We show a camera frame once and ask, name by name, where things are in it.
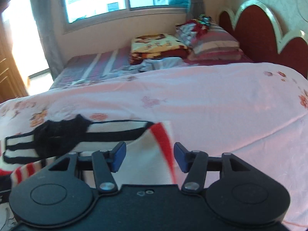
black device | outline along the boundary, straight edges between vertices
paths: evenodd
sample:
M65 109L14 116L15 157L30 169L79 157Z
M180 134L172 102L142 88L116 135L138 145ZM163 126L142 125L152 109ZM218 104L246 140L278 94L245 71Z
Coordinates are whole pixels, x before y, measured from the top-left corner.
M287 190L231 153L221 158L174 145L174 157L188 173L178 185L122 185L117 172L126 155L119 143L90 157L69 153L14 187L13 231L107 230L199 231L288 230L281 224L290 204ZM93 170L96 188L80 180ZM220 179L204 188L207 171Z

open doorway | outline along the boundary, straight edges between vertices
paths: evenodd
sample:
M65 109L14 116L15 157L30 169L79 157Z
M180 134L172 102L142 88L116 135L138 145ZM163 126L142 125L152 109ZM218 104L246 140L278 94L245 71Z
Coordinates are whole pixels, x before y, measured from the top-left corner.
M30 0L10 0L2 13L2 21L9 47L29 95L47 91L53 80Z

window frame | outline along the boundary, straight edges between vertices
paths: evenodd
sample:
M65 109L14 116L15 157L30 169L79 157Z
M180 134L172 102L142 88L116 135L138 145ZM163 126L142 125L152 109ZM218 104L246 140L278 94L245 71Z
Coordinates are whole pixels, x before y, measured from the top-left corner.
M147 7L131 8L130 1L125 0L126 9L111 11L92 17L84 18L81 20L69 23L68 14L66 10L65 0L59 0L62 7L62 18L64 22L64 34L79 30L91 25L104 23L108 21L124 19L129 17L157 15L157 14L186 14L187 6L183 5L155 5Z

red headboard panel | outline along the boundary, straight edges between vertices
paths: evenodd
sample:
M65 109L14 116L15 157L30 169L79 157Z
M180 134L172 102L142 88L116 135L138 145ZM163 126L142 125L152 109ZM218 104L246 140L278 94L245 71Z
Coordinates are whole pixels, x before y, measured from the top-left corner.
M264 8L258 5L250 5L243 11L239 11L233 18L230 18L230 10L222 11L219 24L240 42L241 49L254 62L281 64L295 69L307 78L307 42L302 37L290 37L290 40L281 47L281 53L278 54L278 44L282 43L283 39L282 36L277 36L280 33L278 31L280 26L271 13L269 9L265 12ZM237 21L235 29L233 29L232 20Z

sunlit floor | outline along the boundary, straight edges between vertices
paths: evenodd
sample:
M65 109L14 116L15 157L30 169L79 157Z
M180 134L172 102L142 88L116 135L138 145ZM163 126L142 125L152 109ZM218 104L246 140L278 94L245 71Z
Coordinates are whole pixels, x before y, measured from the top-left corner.
M52 86L51 74L46 73L30 79L30 87L27 89L29 95L37 95L46 92Z

